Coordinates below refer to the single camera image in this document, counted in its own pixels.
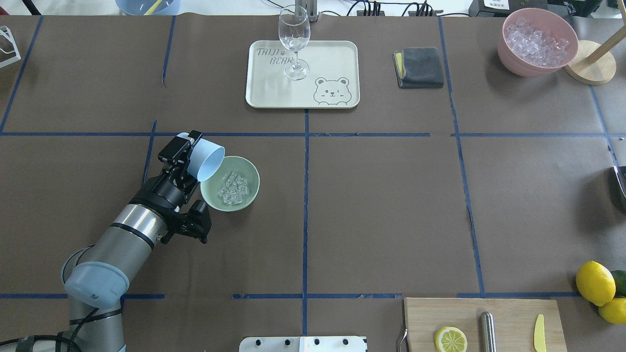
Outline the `light blue plastic cup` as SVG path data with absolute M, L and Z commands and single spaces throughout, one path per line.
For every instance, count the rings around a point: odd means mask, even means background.
M 225 157 L 224 147 L 210 142 L 203 137 L 195 138 L 188 165 L 188 173 L 199 182 L 208 180 L 219 169 Z

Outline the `green ceramic bowl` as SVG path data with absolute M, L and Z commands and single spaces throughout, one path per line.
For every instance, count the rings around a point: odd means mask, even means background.
M 226 156 L 215 174 L 201 182 L 201 195 L 215 210 L 236 212 L 251 205 L 259 188 L 259 171 L 250 160 Z

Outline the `clear ice cubes in bowl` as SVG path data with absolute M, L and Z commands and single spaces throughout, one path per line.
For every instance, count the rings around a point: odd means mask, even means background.
M 226 205 L 239 205 L 250 196 L 248 178 L 238 172 L 230 172 L 219 190 L 218 195 Z

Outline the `blue bowl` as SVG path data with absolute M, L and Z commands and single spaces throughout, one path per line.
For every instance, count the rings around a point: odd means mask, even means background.
M 116 0 L 115 4 L 118 6 L 122 14 L 129 16 L 143 16 L 148 7 L 150 7 L 154 2 L 155 0 Z M 152 16 L 176 15 L 179 13 L 180 5 L 180 0 L 164 0 L 159 9 L 157 9 Z

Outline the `pink bowl with ice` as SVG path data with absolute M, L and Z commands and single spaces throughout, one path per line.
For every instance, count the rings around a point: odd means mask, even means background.
M 539 77 L 569 64 L 579 40 L 573 27 L 558 14 L 528 7 L 512 12 L 498 40 L 498 56 L 512 73 Z

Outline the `yellow plastic fork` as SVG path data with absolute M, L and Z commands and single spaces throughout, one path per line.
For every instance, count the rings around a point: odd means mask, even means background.
M 156 0 L 150 7 L 148 7 L 147 11 L 145 11 L 143 15 L 150 16 L 154 14 L 154 12 L 156 12 L 157 9 L 159 9 L 161 3 L 163 3 L 163 0 Z

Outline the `clear wine glass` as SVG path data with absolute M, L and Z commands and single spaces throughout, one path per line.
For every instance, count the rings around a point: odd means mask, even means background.
M 279 39 L 284 48 L 293 52 L 295 58 L 284 69 L 286 77 L 299 81 L 310 72 L 309 64 L 299 58 L 311 38 L 310 20 L 307 10 L 297 4 L 282 7 L 279 14 Z

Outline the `grey folded cloth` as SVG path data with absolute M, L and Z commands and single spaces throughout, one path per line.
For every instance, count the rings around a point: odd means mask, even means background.
M 436 47 L 406 47 L 393 53 L 398 87 L 442 88 L 444 76 L 440 50 Z

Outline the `half lemon slice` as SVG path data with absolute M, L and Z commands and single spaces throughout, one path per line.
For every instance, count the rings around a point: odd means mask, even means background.
M 465 333 L 454 326 L 443 326 L 434 336 L 437 352 L 466 352 L 468 340 Z

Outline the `steel muddler black tip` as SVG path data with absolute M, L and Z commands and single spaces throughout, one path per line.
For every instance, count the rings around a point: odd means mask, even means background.
M 484 311 L 480 316 L 483 338 L 483 351 L 496 352 L 495 320 L 491 312 Z

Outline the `yellow plastic knife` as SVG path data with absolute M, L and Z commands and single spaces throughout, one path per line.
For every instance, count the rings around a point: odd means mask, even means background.
M 536 352 L 546 352 L 545 316 L 538 314 L 534 324 L 534 349 Z

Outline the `wooden stand round base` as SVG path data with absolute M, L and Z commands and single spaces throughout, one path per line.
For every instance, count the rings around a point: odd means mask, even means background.
M 616 74 L 617 63 L 610 50 L 626 37 L 626 25 L 622 25 L 608 40 L 599 44 L 579 40 L 575 57 L 564 66 L 566 73 L 587 85 L 603 85 Z

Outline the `yellow lemon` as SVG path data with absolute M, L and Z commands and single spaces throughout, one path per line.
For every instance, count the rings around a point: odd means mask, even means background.
M 585 262 L 575 276 L 577 290 L 583 298 L 597 307 L 612 301 L 616 283 L 611 272 L 596 261 Z
M 614 298 L 598 307 L 598 312 L 606 322 L 624 325 L 626 323 L 626 298 Z

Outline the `green lime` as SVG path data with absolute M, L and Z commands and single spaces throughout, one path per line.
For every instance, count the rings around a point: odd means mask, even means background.
M 626 271 L 611 270 L 612 278 L 615 281 L 616 296 L 626 296 Z

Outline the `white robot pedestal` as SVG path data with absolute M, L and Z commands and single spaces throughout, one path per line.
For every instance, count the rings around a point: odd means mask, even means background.
M 272 336 L 242 339 L 240 352 L 367 352 L 361 336 Z

